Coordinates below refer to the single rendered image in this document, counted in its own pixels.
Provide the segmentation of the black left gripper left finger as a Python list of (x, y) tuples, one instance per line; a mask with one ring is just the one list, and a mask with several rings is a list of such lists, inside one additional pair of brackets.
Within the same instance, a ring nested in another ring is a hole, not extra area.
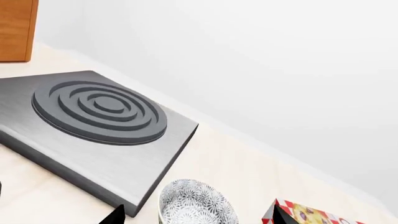
[(125, 219), (126, 214), (124, 210), (124, 205), (119, 205), (98, 224), (124, 224)]

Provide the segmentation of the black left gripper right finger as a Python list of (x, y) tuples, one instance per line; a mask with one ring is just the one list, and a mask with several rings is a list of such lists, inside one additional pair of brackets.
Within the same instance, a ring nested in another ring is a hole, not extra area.
[(272, 214), (273, 224), (299, 224), (283, 208), (275, 206)]

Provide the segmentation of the floral patterned black white bowl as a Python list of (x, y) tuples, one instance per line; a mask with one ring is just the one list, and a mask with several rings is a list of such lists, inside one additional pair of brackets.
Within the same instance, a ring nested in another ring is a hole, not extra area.
[(229, 201), (212, 186), (193, 179), (167, 184), (158, 199), (159, 224), (239, 224)]

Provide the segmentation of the red white checkered box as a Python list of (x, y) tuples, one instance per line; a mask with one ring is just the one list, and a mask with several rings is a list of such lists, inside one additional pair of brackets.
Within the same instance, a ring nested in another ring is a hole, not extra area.
[(298, 224), (365, 224), (281, 198), (273, 201), (261, 219), (262, 224), (273, 224), (272, 214), (275, 206), (283, 208)]

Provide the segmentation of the grey flat stove burner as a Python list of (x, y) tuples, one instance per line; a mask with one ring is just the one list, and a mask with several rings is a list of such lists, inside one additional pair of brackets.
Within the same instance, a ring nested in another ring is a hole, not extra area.
[(0, 144), (130, 217), (197, 127), (92, 70), (0, 78)]

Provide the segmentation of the brown wooden cabinet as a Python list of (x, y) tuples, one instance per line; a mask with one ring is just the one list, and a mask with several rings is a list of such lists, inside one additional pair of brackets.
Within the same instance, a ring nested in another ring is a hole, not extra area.
[(0, 0), (0, 63), (28, 62), (39, 0)]

